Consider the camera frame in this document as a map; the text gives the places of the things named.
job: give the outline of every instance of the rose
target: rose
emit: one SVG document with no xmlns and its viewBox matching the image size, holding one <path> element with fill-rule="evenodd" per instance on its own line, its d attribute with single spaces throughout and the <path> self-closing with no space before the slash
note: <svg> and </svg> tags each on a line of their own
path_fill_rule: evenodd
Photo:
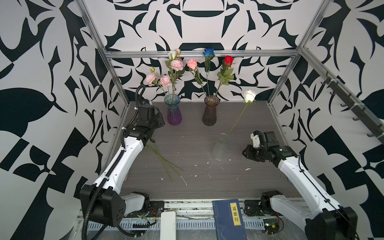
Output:
<svg viewBox="0 0 384 240">
<path fill-rule="evenodd" d="M 154 81 L 156 80 L 157 78 L 157 73 L 150 73 L 147 75 L 147 77 L 145 78 L 145 83 L 148 85 L 148 86 L 153 86 L 155 83 Z"/>
<path fill-rule="evenodd" d="M 183 68 L 184 68 L 183 61 L 181 61 L 180 59 L 173 60 L 173 61 L 170 63 L 170 67 L 171 67 L 173 70 L 181 71 L 181 70 L 183 70 Z"/>
<path fill-rule="evenodd" d="M 172 82 L 171 82 L 170 77 L 168 75 L 163 76 L 160 79 L 160 82 L 161 82 L 161 85 L 164 86 L 164 87 L 172 86 Z"/>
<path fill-rule="evenodd" d="M 170 51 L 169 53 L 168 53 L 168 58 L 169 58 L 169 60 L 175 60 L 176 59 L 176 55 L 177 55 L 177 52 L 176 51 Z"/>
<path fill-rule="evenodd" d="M 196 59 L 191 59 L 187 62 L 187 66 L 192 69 L 192 70 L 195 70 L 195 68 L 197 67 L 197 60 Z"/>
<path fill-rule="evenodd" d="M 208 57 L 210 55 L 215 55 L 215 50 L 213 48 L 204 49 L 204 56 Z"/>
<path fill-rule="evenodd" d="M 256 92 L 248 90 L 244 92 L 244 102 L 246 104 L 251 104 L 256 97 Z"/>
<path fill-rule="evenodd" d="M 225 64 L 226 64 L 228 67 L 230 67 L 230 66 L 232 65 L 233 60 L 234 60 L 233 57 L 231 57 L 231 56 L 225 56 L 223 62 L 225 62 Z"/>
</svg>

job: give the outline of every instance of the blue book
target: blue book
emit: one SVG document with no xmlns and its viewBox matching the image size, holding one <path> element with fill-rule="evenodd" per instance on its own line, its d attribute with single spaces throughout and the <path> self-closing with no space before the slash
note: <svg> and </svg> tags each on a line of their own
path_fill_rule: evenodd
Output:
<svg viewBox="0 0 384 240">
<path fill-rule="evenodd" d="M 247 240 L 237 199 L 213 201 L 217 240 Z"/>
</svg>

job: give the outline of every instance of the black and white patterned wall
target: black and white patterned wall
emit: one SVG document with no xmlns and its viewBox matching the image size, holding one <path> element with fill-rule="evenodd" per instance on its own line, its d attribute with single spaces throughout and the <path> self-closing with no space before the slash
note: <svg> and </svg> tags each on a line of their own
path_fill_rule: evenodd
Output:
<svg viewBox="0 0 384 240">
<path fill-rule="evenodd" d="M 321 0 L 86 0 L 87 7 L 109 51 L 295 49 Z M 245 90 L 267 100 L 288 57 L 247 57 L 234 60 L 236 80 L 220 89 L 220 98 L 241 100 Z M 149 73 L 149 66 L 166 73 L 165 59 L 115 59 L 127 95 Z M 204 66 L 204 58 L 198 59 Z M 218 87 L 222 59 L 212 60 L 210 90 Z M 204 68 L 200 69 L 205 78 Z M 156 87 L 146 97 L 162 101 Z M 190 73 L 177 84 L 181 98 L 202 101 L 202 90 Z"/>
<path fill-rule="evenodd" d="M 384 119 L 384 3 L 335 0 L 310 50 Z M 301 58 L 273 105 L 288 144 L 343 206 L 358 214 L 360 239 L 384 237 L 384 145 Z"/>
<path fill-rule="evenodd" d="M 124 103 L 73 0 L 0 1 L 1 239 L 67 239 Z"/>
<path fill-rule="evenodd" d="M 190 58 L 184 58 L 184 64 Z M 204 70 L 204 57 L 197 59 L 201 78 L 204 80 L 204 90 L 208 91 L 206 75 Z M 217 73 L 220 71 L 223 58 L 214 58 L 211 61 L 211 72 L 208 75 L 209 91 L 216 92 L 219 80 Z M 246 90 L 257 92 L 256 100 L 268 100 L 279 77 L 283 74 L 289 57 L 237 57 L 233 61 L 233 73 L 235 78 L 229 82 L 229 86 L 221 86 L 218 97 L 223 100 L 243 99 L 242 95 Z M 149 66 L 154 66 L 162 76 L 168 72 L 164 58 L 126 58 L 114 59 L 112 64 L 115 67 L 127 97 L 134 100 L 134 92 L 146 75 L 150 73 Z M 181 79 L 176 82 L 176 94 L 182 101 L 203 101 L 205 94 L 189 71 L 185 71 Z M 163 101 L 164 92 L 156 86 L 146 88 L 144 96 L 153 101 Z"/>
</svg>

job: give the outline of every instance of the clear glass vase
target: clear glass vase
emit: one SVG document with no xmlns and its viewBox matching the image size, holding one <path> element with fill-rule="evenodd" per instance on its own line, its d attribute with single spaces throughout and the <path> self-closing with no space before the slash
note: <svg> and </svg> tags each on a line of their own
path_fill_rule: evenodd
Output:
<svg viewBox="0 0 384 240">
<path fill-rule="evenodd" d="M 214 149 L 212 150 L 212 158 L 221 161 L 229 159 L 229 137 L 226 133 L 221 133 L 217 136 Z"/>
<path fill-rule="evenodd" d="M 204 99 L 205 110 L 203 114 L 203 123 L 207 126 L 212 126 L 216 123 L 216 107 L 220 103 L 220 99 L 215 96 L 207 96 Z"/>
<path fill-rule="evenodd" d="M 180 97 L 175 94 L 170 94 L 164 98 L 165 104 L 168 106 L 167 120 L 170 125 L 179 125 L 183 120 L 181 116 L 179 103 Z"/>
</svg>

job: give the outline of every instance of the pink rose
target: pink rose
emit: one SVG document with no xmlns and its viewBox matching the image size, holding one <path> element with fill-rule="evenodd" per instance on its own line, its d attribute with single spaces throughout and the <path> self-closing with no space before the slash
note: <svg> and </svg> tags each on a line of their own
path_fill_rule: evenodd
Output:
<svg viewBox="0 0 384 240">
<path fill-rule="evenodd" d="M 148 85 L 148 86 L 153 86 L 153 81 L 155 81 L 157 78 L 157 73 L 150 73 L 147 75 L 147 77 L 145 78 L 145 83 Z"/>
<path fill-rule="evenodd" d="M 165 75 L 160 79 L 161 85 L 163 87 L 170 87 L 172 86 L 172 81 L 170 80 L 170 77 L 168 75 Z"/>
<path fill-rule="evenodd" d="M 181 70 L 183 70 L 183 68 L 184 68 L 183 61 L 181 61 L 180 59 L 173 60 L 173 61 L 170 63 L 170 67 L 171 67 L 173 70 L 181 71 Z"/>
<path fill-rule="evenodd" d="M 192 70 L 195 70 L 197 67 L 197 60 L 196 59 L 191 59 L 187 62 L 187 66 L 191 68 Z"/>
</svg>

